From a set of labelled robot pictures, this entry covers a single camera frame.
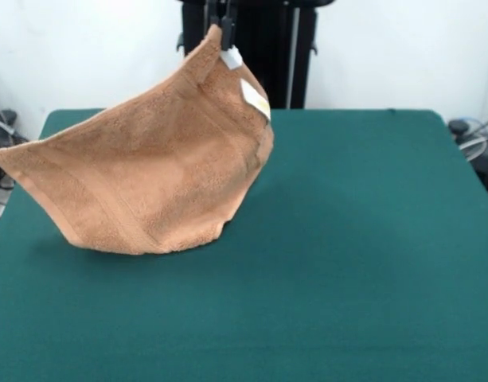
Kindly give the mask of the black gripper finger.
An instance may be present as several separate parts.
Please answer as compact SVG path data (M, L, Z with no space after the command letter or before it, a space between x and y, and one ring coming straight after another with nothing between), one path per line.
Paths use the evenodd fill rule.
M225 3L225 13L221 18L221 49L228 51L233 46L233 29L235 25L235 6L232 0L227 0Z
M219 25L219 1L207 0L206 1L206 26Z

